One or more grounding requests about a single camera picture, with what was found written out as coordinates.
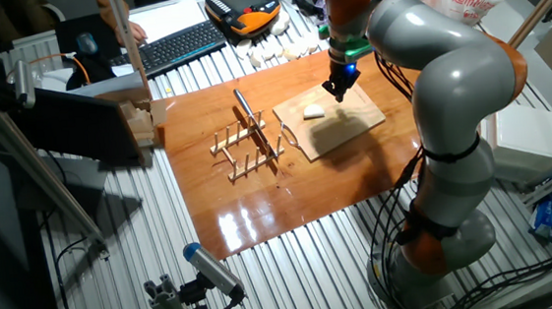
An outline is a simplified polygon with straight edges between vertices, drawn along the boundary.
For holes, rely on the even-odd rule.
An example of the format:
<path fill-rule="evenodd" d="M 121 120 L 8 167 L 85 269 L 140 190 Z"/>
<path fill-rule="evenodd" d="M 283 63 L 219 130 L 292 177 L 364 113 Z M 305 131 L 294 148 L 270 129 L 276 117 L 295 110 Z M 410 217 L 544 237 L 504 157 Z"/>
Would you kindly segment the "person's bare hand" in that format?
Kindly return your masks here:
<path fill-rule="evenodd" d="M 135 44 L 138 46 L 141 46 L 143 43 L 145 43 L 148 38 L 148 35 L 144 31 L 144 29 L 140 27 L 138 24 L 131 21 L 129 22 L 129 26 L 130 26 L 130 31 L 131 31 L 131 34 L 133 35 Z M 124 39 L 123 39 L 123 36 L 120 34 L 119 28 L 115 28 L 114 33 L 116 35 L 118 44 L 121 47 L 124 47 L 125 46 Z"/>

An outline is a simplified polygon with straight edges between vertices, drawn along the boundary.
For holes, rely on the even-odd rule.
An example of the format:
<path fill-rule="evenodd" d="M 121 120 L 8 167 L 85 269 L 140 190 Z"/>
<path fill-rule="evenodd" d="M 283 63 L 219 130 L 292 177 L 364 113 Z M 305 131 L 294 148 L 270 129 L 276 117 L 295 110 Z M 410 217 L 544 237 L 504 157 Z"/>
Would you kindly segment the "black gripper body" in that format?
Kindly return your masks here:
<path fill-rule="evenodd" d="M 331 61 L 330 83 L 333 91 L 348 90 L 360 77 L 360 71 L 355 62 L 349 64 L 340 64 Z"/>

